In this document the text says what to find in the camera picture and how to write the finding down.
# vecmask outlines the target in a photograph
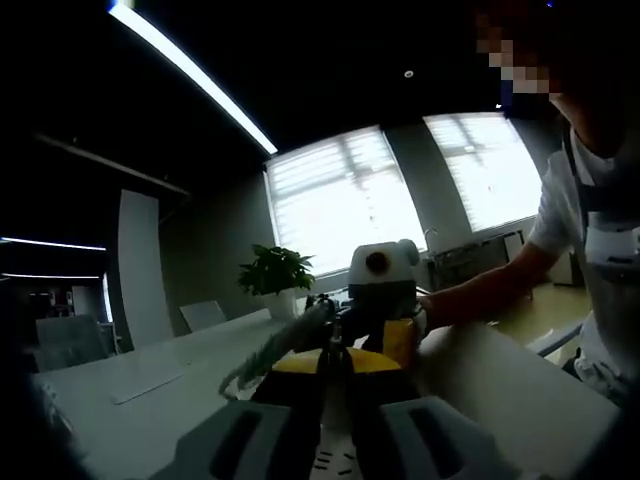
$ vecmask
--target window blind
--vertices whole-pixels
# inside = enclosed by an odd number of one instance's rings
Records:
[[[313,255],[314,275],[348,268],[363,244],[410,238],[427,248],[400,168],[377,127],[271,160],[267,185],[278,245]]]
[[[500,113],[426,117],[473,232],[535,216],[540,176],[511,122]]]

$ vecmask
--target table surface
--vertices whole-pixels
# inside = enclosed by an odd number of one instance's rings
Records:
[[[225,405],[220,381],[282,322],[266,310],[125,355],[38,377],[53,386],[84,463],[98,478],[146,478],[173,458],[176,441]],[[558,367],[481,324],[432,332],[412,372],[421,391],[476,421],[505,457],[567,477],[618,410]],[[173,381],[115,405],[114,390]]]

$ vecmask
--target ceiling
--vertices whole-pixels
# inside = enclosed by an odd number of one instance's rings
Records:
[[[475,53],[473,18],[462,5],[348,13],[327,4],[238,11],[219,2],[139,0],[135,8],[286,152],[358,127],[493,109],[500,82]],[[29,130],[192,191],[268,159],[103,3],[55,8],[30,36],[22,110]]]

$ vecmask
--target floor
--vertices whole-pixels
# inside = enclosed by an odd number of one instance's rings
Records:
[[[554,330],[584,318],[591,310],[591,299],[584,288],[555,286],[546,283],[536,287],[533,300],[519,301],[508,312],[497,315],[492,325],[521,345],[551,334]],[[575,338],[551,353],[547,360],[563,365],[578,347]]]

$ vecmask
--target potted plant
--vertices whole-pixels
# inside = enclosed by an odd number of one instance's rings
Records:
[[[260,296],[271,318],[292,319],[296,315],[294,288],[309,290],[315,280],[308,272],[311,257],[282,247],[253,245],[256,259],[240,265],[238,284],[245,292]]]

